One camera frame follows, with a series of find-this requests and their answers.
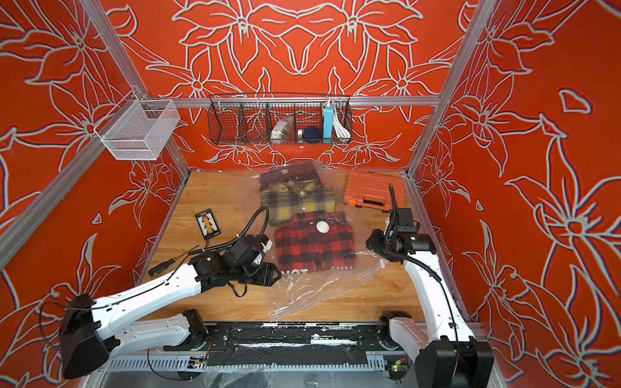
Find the red black plaid shirt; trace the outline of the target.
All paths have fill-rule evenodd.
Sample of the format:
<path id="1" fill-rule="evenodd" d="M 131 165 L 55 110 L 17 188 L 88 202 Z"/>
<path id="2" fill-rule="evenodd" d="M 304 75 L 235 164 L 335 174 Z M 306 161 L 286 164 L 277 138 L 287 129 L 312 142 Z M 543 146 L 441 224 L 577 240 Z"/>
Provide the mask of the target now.
<path id="1" fill-rule="evenodd" d="M 330 226 L 327 234 L 317 231 L 318 221 Z M 286 274 L 351 269 L 357 262 L 354 230 L 345 213 L 297 214 L 275 232 L 278 268 Z"/>

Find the clear plastic vacuum bag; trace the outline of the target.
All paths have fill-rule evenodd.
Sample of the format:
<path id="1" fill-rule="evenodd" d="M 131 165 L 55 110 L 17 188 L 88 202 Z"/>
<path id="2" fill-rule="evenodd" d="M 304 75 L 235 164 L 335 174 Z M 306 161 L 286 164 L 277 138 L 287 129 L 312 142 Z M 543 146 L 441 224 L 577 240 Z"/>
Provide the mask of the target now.
<path id="1" fill-rule="evenodd" d="M 411 302 L 404 274 L 365 245 L 387 213 L 347 205 L 349 178 L 305 161 L 231 181 L 237 210 L 267 208 L 258 220 L 273 242 L 265 260 L 282 274 L 274 286 L 252 289 L 242 319 L 373 320 Z"/>

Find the yellow green plaid shirt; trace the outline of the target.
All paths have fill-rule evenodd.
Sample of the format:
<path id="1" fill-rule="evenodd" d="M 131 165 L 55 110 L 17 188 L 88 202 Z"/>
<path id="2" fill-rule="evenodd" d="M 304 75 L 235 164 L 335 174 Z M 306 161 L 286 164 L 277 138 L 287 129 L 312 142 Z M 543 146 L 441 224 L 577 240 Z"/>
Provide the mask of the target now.
<path id="1" fill-rule="evenodd" d="M 319 179 L 270 184 L 260 191 L 260 200 L 262 205 L 268 207 L 270 226 L 292 221 L 300 213 L 333 213 L 336 208 L 332 187 L 325 186 Z"/>

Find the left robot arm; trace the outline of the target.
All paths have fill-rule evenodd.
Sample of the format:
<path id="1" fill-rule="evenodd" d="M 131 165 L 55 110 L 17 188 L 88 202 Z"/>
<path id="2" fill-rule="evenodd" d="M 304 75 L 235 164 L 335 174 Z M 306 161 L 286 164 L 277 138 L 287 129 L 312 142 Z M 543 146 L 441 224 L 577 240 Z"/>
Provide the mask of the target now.
<path id="1" fill-rule="evenodd" d="M 271 247 L 264 231 L 249 234 L 244 229 L 228 242 L 188 252 L 172 272 L 145 284 L 107 297 L 75 297 L 61 306 L 61 376 L 82 378 L 112 357 L 142 349 L 200 349 L 208 334 L 199 313 L 151 321 L 145 317 L 219 287 L 273 286 L 281 272 L 265 259 Z"/>

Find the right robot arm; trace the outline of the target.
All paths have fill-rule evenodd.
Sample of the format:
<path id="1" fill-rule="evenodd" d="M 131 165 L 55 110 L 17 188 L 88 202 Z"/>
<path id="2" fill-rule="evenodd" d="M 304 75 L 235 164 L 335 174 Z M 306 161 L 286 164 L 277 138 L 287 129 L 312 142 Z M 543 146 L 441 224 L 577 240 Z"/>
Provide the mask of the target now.
<path id="1" fill-rule="evenodd" d="M 399 207 L 394 188 L 388 190 L 392 209 L 387 226 L 373 230 L 366 246 L 404 266 L 417 291 L 426 328 L 421 330 L 404 312 L 385 312 L 378 320 L 378 341 L 406 352 L 417 386 L 488 386 L 494 366 L 491 346 L 475 337 L 459 312 L 432 239 L 420 233 L 412 210 Z"/>

